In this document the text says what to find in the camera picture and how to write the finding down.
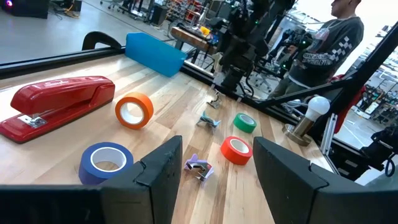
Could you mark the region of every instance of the green tape roll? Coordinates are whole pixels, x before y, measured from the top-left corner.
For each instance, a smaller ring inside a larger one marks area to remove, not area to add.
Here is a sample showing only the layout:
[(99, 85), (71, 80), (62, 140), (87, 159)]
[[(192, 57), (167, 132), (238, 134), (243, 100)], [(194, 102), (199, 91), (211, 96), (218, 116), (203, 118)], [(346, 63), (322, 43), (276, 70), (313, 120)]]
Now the green tape roll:
[(235, 126), (245, 133), (252, 133), (257, 126), (256, 121), (244, 113), (238, 113), (234, 119)]

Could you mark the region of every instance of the blue bin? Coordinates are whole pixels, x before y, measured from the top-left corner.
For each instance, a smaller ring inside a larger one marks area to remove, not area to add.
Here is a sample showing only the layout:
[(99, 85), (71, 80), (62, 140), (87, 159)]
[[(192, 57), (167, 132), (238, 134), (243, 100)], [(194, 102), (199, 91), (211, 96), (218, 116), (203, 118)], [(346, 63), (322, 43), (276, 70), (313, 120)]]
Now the blue bin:
[(124, 54), (167, 77), (175, 75), (187, 58), (186, 53), (142, 32), (127, 34)]

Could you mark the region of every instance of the workbench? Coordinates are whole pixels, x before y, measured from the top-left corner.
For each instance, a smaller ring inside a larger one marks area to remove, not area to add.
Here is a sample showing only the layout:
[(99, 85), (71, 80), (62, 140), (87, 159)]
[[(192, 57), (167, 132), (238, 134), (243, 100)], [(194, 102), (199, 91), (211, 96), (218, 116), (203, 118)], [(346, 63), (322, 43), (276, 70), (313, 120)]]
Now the workbench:
[[(81, 184), (78, 169), (83, 151), (98, 142), (115, 142), (128, 148), (138, 161), (175, 135), (183, 138), (183, 162), (193, 153), (206, 159), (215, 173), (204, 183), (183, 170), (172, 223), (273, 223), (266, 198), (257, 178), (253, 158), (245, 166), (230, 163), (220, 152), (228, 136), (237, 136), (252, 145), (254, 136), (264, 136), (327, 170), (330, 166), (312, 142), (298, 146), (283, 133), (283, 123), (254, 108), (221, 97), (216, 110), (206, 102), (213, 99), (209, 86), (178, 73), (172, 78), (126, 58), (106, 57), (56, 68), (0, 83), (1, 120), (17, 115), (10, 107), (14, 93), (22, 86), (57, 78), (102, 75), (114, 82), (112, 103), (59, 129), (24, 144), (0, 136), (0, 183), (2, 184)], [(149, 96), (154, 115), (140, 130), (128, 129), (116, 119), (114, 108), (126, 93), (138, 91)], [(198, 124), (206, 111), (221, 120), (215, 132)], [(252, 134), (236, 128), (233, 119), (246, 113), (257, 121)]]
[(184, 43), (187, 43), (191, 45), (192, 47), (196, 48), (197, 50), (195, 51), (194, 56), (192, 57), (192, 63), (195, 63), (199, 51), (207, 52), (208, 55), (213, 55), (217, 52), (217, 47), (216, 46), (209, 46), (208, 42), (206, 39), (210, 40), (209, 37), (203, 36), (202, 38), (193, 35), (179, 27), (172, 27), (172, 30), (170, 32), (172, 36), (177, 40), (175, 43), (175, 48), (181, 50), (182, 45)]

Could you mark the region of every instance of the white bulb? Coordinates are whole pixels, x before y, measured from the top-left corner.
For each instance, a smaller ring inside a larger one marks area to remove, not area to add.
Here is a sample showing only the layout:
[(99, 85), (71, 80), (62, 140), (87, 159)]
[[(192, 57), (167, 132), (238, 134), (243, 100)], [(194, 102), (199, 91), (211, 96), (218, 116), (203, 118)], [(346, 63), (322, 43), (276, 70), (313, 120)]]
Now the white bulb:
[(308, 110), (305, 113), (305, 117), (315, 122), (321, 115), (327, 113), (329, 109), (330, 103), (328, 99), (322, 96), (316, 96), (308, 103)]

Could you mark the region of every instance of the checkered sleeve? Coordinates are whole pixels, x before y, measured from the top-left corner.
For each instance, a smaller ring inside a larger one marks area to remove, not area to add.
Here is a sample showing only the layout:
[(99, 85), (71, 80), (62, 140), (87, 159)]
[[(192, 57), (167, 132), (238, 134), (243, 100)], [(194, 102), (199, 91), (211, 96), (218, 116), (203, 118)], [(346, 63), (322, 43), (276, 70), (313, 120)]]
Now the checkered sleeve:
[(345, 61), (347, 56), (358, 46), (362, 38), (358, 38), (359, 29), (349, 26), (340, 30), (340, 35), (324, 53), (303, 54), (302, 63), (309, 68), (330, 69)]

